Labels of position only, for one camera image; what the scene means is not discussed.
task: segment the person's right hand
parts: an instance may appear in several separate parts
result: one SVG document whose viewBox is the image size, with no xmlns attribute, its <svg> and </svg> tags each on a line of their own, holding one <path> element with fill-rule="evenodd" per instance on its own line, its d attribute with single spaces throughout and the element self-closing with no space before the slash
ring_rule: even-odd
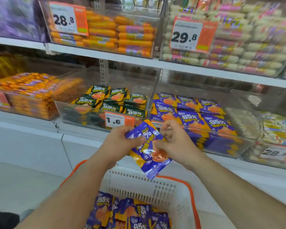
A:
<svg viewBox="0 0 286 229">
<path fill-rule="evenodd" d="M 203 153 L 195 146 L 186 131 L 175 120 L 168 120 L 161 126 L 160 133 L 168 141 L 156 140 L 155 146 L 167 152 L 174 161 L 189 169 L 193 161 Z"/>
</svg>

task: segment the forearm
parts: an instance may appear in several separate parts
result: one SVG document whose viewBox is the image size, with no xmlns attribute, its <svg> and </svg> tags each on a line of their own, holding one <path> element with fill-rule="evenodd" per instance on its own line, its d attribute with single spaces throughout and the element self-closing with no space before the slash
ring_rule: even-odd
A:
<svg viewBox="0 0 286 229">
<path fill-rule="evenodd" d="M 286 229 L 285 204 L 205 154 L 200 154 L 191 164 L 190 170 L 199 177 L 237 229 Z"/>
<path fill-rule="evenodd" d="M 94 154 L 17 229 L 83 229 L 107 171 L 100 153 Z"/>
</svg>

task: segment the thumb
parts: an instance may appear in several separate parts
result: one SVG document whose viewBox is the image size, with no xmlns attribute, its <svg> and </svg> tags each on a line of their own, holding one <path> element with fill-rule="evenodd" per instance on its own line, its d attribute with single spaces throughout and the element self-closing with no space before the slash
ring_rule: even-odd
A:
<svg viewBox="0 0 286 229">
<path fill-rule="evenodd" d="M 154 140 L 154 145 L 156 146 L 154 150 L 163 149 L 165 151 L 168 151 L 170 146 L 170 144 L 164 140 Z"/>
<path fill-rule="evenodd" d="M 143 145 L 145 140 L 146 138 L 144 136 L 140 136 L 134 139 L 128 139 L 127 145 L 129 146 L 129 149 L 132 149 Z"/>
</svg>

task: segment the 28.8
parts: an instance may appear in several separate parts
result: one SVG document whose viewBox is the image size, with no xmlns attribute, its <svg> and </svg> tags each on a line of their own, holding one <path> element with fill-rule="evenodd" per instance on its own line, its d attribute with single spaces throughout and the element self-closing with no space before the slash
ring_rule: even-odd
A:
<svg viewBox="0 0 286 229">
<path fill-rule="evenodd" d="M 68 25 L 65 16 L 63 16 L 63 15 L 58 16 L 57 14 L 54 14 L 53 17 L 56 18 L 56 20 L 54 21 L 55 24 L 63 25 L 63 26 Z M 70 22 L 74 23 L 74 19 L 72 17 L 70 17 Z"/>
<path fill-rule="evenodd" d="M 174 38 L 172 38 L 172 42 L 181 42 L 181 43 L 185 43 L 188 39 L 188 34 L 187 33 L 182 33 L 180 35 L 180 33 L 178 31 L 175 31 L 173 33 L 173 35 L 175 36 Z M 193 41 L 195 41 L 197 39 L 197 34 L 193 34 L 192 39 Z"/>
</svg>

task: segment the white shelf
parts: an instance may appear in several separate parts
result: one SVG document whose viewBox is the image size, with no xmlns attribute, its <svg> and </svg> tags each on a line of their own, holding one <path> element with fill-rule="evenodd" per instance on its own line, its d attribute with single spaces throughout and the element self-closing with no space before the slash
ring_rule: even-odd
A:
<svg viewBox="0 0 286 229">
<path fill-rule="evenodd" d="M 45 44 L 42 42 L 33 42 L 33 41 L 27 41 L 27 40 L 21 40 L 21 39 L 0 37 L 0 44 L 45 50 Z"/>
<path fill-rule="evenodd" d="M 103 52 L 103 51 L 89 50 L 89 49 L 64 46 L 64 45 L 52 44 L 52 43 L 49 43 L 49 49 L 51 51 L 60 52 L 60 53 L 69 53 L 69 54 L 79 55 L 79 56 L 87 56 L 87 57 L 93 57 L 93 58 L 98 58 L 98 59 L 107 59 L 107 60 L 113 60 L 117 62 L 127 62 L 131 64 L 136 64 L 136 65 L 151 66 L 151 67 L 174 70 L 174 71 L 181 71 L 181 72 L 194 73 L 194 74 L 205 75 L 205 76 L 213 76 L 213 77 L 218 77 L 218 78 L 232 79 L 232 80 L 286 88 L 286 80 L 274 79 L 274 78 L 264 77 L 264 76 L 217 70 L 217 69 L 205 68 L 205 67 L 200 67 L 200 66 L 190 66 L 190 65 L 184 65 L 184 64 L 179 64 L 179 63 L 160 61 L 158 59 L 146 59 L 146 58 L 141 58 L 141 57 L 134 57 L 134 56 L 121 55 L 121 54 L 115 54 L 115 53 L 109 53 L 109 52 Z"/>
</svg>

